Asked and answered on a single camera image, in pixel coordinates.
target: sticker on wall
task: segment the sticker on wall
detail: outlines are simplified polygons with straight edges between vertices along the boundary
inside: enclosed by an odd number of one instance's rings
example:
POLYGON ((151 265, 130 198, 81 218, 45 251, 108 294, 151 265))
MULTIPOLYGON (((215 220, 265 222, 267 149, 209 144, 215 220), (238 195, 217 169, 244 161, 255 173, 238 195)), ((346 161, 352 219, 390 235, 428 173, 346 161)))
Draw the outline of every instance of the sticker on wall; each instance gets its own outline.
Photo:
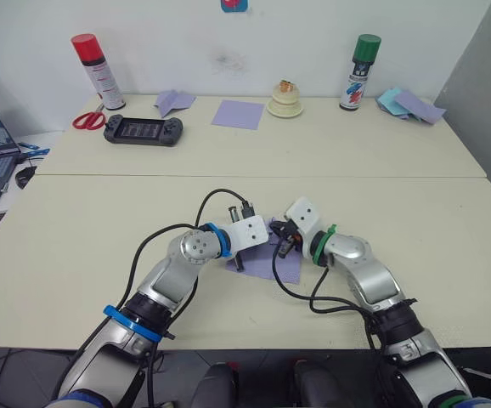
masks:
POLYGON ((237 13, 247 10, 247 0, 221 0, 221 9, 225 13, 237 13))

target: black mouse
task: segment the black mouse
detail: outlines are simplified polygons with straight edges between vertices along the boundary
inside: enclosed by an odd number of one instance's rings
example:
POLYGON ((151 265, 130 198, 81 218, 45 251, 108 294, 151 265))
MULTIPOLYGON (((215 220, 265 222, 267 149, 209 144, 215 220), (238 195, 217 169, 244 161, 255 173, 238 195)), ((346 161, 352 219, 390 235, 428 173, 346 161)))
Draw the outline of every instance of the black mouse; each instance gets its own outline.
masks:
POLYGON ((37 166, 26 167, 17 174, 15 174, 15 183, 19 186, 20 189, 24 189, 28 184, 34 173, 36 172, 37 166))

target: purple paper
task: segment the purple paper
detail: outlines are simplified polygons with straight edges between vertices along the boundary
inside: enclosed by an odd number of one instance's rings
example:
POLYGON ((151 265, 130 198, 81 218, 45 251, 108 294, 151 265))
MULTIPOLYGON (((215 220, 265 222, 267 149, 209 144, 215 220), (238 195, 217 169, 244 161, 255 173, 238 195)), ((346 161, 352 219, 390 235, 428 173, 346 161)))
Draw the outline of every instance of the purple paper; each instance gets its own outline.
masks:
POLYGON ((434 105, 426 104, 410 91, 403 91, 395 96, 394 99, 414 116, 431 124, 436 123, 446 111, 445 109, 437 108, 434 105))
POLYGON ((263 111, 263 104, 224 100, 219 105, 212 125, 257 130, 263 111))
MULTIPOLYGON (((268 242, 262 245, 257 245, 244 251, 240 251, 240 256, 244 264, 244 269, 238 272, 236 270, 236 264, 234 260, 227 262, 226 268, 239 274, 256 276, 263 279, 274 279, 272 274, 272 255, 274 248, 278 245, 278 236, 268 229, 268 242)), ((276 259, 276 268, 278 270, 279 278, 283 282, 296 283, 300 282, 300 263, 302 261, 302 254, 295 250, 292 250, 287 256, 282 259, 278 257, 276 259)))
POLYGON ((172 109, 186 109, 189 108, 196 97, 189 95, 185 92, 178 92, 175 90, 163 91, 157 96, 155 106, 158 106, 161 117, 168 115, 168 112, 172 109))

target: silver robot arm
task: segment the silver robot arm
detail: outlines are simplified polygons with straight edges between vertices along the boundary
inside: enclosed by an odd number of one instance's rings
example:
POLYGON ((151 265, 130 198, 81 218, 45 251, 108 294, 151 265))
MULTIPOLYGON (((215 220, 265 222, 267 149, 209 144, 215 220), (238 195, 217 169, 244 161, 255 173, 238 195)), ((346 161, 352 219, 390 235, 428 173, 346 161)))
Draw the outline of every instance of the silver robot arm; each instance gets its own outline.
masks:
POLYGON ((356 236, 325 232, 315 206, 305 197, 285 212, 302 238, 302 255, 343 271, 358 304, 372 312, 385 333, 385 356, 397 367, 392 378, 401 406, 429 406, 441 395, 471 396, 466 382, 428 329, 421 326, 389 269, 370 244, 356 236))
POLYGON ((146 355, 165 336, 172 312, 190 292, 201 268, 211 259, 230 258, 267 240, 261 216, 219 228, 206 224, 174 238, 166 257, 125 306, 104 309, 108 315, 104 325, 69 370, 59 399, 48 406, 87 407, 89 399, 108 407, 131 405, 144 380, 146 355))

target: red scissors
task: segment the red scissors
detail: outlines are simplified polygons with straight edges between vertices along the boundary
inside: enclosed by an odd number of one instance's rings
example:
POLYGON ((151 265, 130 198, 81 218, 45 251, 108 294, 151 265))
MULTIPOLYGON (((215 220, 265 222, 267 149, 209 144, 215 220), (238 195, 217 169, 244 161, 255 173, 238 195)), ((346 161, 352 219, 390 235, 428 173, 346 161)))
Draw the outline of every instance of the red scissors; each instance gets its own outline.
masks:
POLYGON ((96 130, 101 128, 106 123, 106 116, 102 113, 104 104, 100 104, 94 112, 87 112, 81 116, 78 116, 76 120, 72 122, 72 126, 76 129, 96 130))

